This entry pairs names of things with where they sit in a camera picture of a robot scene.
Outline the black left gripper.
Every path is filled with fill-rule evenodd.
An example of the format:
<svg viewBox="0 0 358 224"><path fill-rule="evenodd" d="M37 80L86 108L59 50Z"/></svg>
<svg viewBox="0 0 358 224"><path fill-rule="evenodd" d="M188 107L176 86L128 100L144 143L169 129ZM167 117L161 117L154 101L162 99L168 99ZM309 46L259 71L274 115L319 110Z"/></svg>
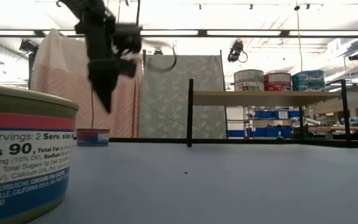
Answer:
<svg viewBox="0 0 358 224"><path fill-rule="evenodd" d="M112 92L119 75L119 60L112 52L112 35L115 31L115 23L85 24L88 79L107 113L111 113Z"/></svg>

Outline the black table frame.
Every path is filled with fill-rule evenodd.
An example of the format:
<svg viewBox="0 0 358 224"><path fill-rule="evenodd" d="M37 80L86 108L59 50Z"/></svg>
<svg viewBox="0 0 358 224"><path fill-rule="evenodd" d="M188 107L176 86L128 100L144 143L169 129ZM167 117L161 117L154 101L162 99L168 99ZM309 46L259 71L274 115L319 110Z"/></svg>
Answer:
<svg viewBox="0 0 358 224"><path fill-rule="evenodd" d="M187 139L169 138L110 138L109 142L188 144ZM358 148L358 141L346 142L344 140L327 139L191 139L190 144L304 144L324 147Z"/></svg>

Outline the black rig frame beam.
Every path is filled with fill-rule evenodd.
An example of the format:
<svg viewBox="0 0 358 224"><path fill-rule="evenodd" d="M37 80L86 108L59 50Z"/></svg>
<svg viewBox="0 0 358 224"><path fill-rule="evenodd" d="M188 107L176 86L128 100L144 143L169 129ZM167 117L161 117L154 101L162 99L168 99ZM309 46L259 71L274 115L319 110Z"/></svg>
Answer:
<svg viewBox="0 0 358 224"><path fill-rule="evenodd" d="M0 37L43 38L49 30L0 29ZM295 30L295 29L145 29L142 37L149 38L358 38L358 30Z"/></svg>

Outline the red label seafood can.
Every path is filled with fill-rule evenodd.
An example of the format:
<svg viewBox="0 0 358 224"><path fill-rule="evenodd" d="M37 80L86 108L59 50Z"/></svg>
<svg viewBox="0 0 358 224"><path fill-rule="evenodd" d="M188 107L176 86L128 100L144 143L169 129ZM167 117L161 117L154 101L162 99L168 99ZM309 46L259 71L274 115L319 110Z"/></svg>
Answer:
<svg viewBox="0 0 358 224"><path fill-rule="evenodd" d="M284 82L291 83L291 75L285 72L273 72L264 74L265 83Z"/></svg>
<svg viewBox="0 0 358 224"><path fill-rule="evenodd" d="M276 83L266 83L264 85L265 91L292 91L290 83L285 82L276 82Z"/></svg>

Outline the black tripod light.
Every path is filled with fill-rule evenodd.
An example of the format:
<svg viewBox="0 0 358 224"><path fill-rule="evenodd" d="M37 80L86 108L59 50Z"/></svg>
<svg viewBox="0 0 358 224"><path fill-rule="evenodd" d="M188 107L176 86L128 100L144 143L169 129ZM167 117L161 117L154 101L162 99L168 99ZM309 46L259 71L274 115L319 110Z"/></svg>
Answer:
<svg viewBox="0 0 358 224"><path fill-rule="evenodd" d="M35 62L35 57L39 49L38 45L33 44L30 40L22 40L19 50L28 55L28 64L29 64L29 78L28 78L28 89L30 89L33 67Z"/></svg>

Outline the white storage rack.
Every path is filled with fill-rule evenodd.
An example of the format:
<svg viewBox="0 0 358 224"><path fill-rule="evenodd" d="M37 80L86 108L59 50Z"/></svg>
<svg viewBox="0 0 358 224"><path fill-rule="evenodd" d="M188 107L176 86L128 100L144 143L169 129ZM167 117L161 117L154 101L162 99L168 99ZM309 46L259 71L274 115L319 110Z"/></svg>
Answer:
<svg viewBox="0 0 358 224"><path fill-rule="evenodd" d="M256 111L271 111L273 118L258 119L255 118ZM247 133L247 128L292 128L291 137L294 132L294 125L299 121L299 118L288 117L288 111L299 111L292 106L238 106L226 108L226 124L227 130L244 130L246 136L244 138L229 138L229 139L276 139L267 137L250 137Z"/></svg>

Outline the salmon can with gold lid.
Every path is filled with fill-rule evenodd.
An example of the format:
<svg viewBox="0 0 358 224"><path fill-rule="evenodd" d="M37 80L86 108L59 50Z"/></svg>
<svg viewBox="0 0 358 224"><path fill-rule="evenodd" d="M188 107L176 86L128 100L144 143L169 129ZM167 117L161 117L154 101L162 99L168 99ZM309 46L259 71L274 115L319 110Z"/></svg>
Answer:
<svg viewBox="0 0 358 224"><path fill-rule="evenodd" d="M76 143L78 146L107 146L109 144L110 129L77 129Z"/></svg>

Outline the wooden shelf with black legs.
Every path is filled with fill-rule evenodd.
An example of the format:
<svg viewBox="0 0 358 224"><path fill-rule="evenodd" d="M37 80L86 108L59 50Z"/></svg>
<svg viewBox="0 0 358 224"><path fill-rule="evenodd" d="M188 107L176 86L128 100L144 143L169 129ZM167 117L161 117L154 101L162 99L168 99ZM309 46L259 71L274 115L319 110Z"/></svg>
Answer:
<svg viewBox="0 0 358 224"><path fill-rule="evenodd" d="M305 140L303 118L304 107L333 98L342 99L345 119L345 146L351 147L349 113L346 81L341 84L341 93L323 91L195 91L194 79L188 83L188 111L186 127L186 145L193 144L193 107L194 106L297 106L300 112L300 141Z"/></svg>

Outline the teal label tuna can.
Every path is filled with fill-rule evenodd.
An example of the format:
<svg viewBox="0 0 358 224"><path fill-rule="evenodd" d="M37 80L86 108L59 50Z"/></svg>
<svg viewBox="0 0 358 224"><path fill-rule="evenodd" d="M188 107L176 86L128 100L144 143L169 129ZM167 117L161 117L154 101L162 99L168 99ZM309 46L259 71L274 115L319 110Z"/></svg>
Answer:
<svg viewBox="0 0 358 224"><path fill-rule="evenodd" d="M322 70L307 70L294 74L292 76L293 83L300 82L323 82L324 72Z"/></svg>
<svg viewBox="0 0 358 224"><path fill-rule="evenodd" d="M293 91L324 91L325 82L300 82L294 83Z"/></svg>

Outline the blue table mat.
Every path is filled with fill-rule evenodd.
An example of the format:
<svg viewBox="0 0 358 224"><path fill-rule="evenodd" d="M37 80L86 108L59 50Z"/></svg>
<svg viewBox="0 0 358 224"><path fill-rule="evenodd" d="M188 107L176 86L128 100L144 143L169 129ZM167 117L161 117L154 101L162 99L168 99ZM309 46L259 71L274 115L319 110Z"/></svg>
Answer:
<svg viewBox="0 0 358 224"><path fill-rule="evenodd" d="M32 224L358 224L358 149L77 147L64 202Z"/></svg>

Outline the wooden workbench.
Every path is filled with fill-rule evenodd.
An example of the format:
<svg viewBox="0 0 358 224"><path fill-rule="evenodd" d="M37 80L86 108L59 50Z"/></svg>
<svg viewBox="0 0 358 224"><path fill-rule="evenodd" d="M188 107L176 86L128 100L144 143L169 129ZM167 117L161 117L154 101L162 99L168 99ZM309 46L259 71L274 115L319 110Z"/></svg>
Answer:
<svg viewBox="0 0 358 224"><path fill-rule="evenodd" d="M358 126L351 126L351 131L358 131ZM309 126L309 132L330 132L330 131L345 131L344 126Z"/></svg>

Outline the green leaf pattern cloth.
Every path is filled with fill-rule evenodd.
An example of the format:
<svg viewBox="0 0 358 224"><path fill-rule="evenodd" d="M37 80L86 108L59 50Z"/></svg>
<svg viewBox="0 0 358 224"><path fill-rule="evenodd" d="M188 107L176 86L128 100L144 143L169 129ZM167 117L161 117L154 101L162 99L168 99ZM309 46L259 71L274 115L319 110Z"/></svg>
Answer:
<svg viewBox="0 0 358 224"><path fill-rule="evenodd" d="M172 55L146 55L140 104L140 138L186 138L188 83L194 90L222 91L223 66L220 55L178 55L169 72L160 73L146 65L169 67ZM224 106L193 107L193 138L226 138Z"/></svg>

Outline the pink chevron cloth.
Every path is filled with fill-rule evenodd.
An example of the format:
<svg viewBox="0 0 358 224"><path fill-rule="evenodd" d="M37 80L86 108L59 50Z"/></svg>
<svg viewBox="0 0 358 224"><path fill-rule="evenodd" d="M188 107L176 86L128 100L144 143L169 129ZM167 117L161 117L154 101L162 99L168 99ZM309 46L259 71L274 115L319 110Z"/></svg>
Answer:
<svg viewBox="0 0 358 224"><path fill-rule="evenodd" d="M52 29L41 41L35 57L30 89L59 96L79 105L77 129L110 129L112 138L139 136L143 78L142 57L128 54L137 62L135 77L119 76L112 93L112 112L107 113L88 80L88 57L83 40L71 39Z"/></svg>

